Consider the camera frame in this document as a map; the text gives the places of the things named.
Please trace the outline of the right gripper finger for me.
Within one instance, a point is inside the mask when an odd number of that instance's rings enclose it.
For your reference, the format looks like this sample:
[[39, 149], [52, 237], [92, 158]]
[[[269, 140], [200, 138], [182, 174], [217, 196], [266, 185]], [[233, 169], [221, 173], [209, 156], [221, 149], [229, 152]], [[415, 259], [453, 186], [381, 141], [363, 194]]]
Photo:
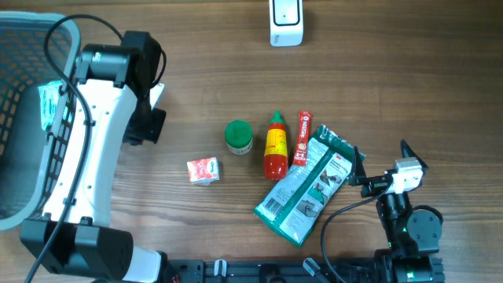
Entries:
[[412, 150], [412, 148], [408, 145], [405, 139], [401, 140], [400, 146], [403, 158], [416, 158], [421, 165], [421, 170], [422, 171], [428, 170], [428, 165]]
[[365, 180], [366, 180], [366, 173], [362, 163], [362, 156], [358, 150], [358, 147], [355, 146], [353, 164], [351, 166], [351, 173], [348, 179], [348, 184], [350, 186], [360, 186], [365, 183]]

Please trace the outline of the red coffee stick sachet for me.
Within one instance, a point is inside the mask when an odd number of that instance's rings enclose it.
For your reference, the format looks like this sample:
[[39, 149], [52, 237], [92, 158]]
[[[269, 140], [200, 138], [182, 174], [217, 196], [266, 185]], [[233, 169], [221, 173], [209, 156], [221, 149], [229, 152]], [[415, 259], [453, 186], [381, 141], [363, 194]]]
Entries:
[[299, 129], [292, 164], [300, 167], [307, 165], [307, 150], [310, 135], [310, 121], [312, 114], [308, 111], [299, 112]]

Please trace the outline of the green white glove package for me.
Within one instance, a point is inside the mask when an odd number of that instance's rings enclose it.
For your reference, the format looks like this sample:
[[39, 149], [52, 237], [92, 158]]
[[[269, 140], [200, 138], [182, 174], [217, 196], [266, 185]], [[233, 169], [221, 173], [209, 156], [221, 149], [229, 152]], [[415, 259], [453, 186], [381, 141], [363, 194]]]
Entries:
[[307, 165], [292, 165], [254, 209], [273, 232], [302, 246], [318, 216], [348, 179], [354, 148], [322, 124], [308, 141]]

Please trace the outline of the red white tissue pack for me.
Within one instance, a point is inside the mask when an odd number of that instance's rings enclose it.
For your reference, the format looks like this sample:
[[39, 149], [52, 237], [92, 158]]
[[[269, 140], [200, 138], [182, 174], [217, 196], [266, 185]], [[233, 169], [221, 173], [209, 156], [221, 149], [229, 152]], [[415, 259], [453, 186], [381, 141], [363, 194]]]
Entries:
[[216, 157], [187, 162], [189, 180], [192, 184], [208, 186], [219, 180], [218, 160]]

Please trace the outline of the red chili sauce bottle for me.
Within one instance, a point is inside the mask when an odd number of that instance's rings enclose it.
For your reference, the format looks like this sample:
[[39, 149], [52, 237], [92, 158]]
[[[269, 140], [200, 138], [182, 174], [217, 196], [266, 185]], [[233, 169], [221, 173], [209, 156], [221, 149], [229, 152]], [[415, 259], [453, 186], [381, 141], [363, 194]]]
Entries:
[[270, 120], [263, 160], [264, 176], [279, 181], [288, 171], [288, 143], [285, 122], [277, 110]]

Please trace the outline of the green lid jar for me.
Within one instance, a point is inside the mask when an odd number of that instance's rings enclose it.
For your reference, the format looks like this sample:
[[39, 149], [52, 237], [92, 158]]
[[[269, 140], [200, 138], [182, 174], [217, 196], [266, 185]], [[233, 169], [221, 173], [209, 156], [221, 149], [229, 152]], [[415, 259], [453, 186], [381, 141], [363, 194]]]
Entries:
[[243, 120], [230, 122], [225, 129], [225, 140], [229, 151], [236, 155], [248, 153], [253, 146], [253, 131]]

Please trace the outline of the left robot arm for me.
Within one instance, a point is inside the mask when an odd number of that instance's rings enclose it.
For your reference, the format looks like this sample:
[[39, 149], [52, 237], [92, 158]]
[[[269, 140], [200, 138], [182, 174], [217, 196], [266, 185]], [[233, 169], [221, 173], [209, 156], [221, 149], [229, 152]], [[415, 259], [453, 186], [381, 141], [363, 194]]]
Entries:
[[89, 44], [77, 58], [72, 131], [42, 216], [25, 219], [20, 239], [35, 265], [53, 274], [109, 282], [161, 282], [166, 256], [110, 226], [113, 177], [122, 144], [157, 142], [166, 117], [156, 107], [166, 56], [145, 31], [118, 46]]

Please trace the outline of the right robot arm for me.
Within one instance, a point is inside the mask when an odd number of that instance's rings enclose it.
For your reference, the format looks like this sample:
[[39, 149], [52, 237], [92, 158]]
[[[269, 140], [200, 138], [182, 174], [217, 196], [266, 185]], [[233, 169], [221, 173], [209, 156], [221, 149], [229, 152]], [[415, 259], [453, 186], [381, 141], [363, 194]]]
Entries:
[[365, 173], [358, 148], [354, 148], [350, 186], [361, 186], [362, 197], [376, 200], [376, 210], [384, 228], [388, 249], [375, 252], [379, 282], [444, 282], [439, 252], [443, 216], [427, 205], [413, 206], [409, 193], [422, 186], [428, 165], [409, 147], [400, 143], [402, 157], [382, 175]]

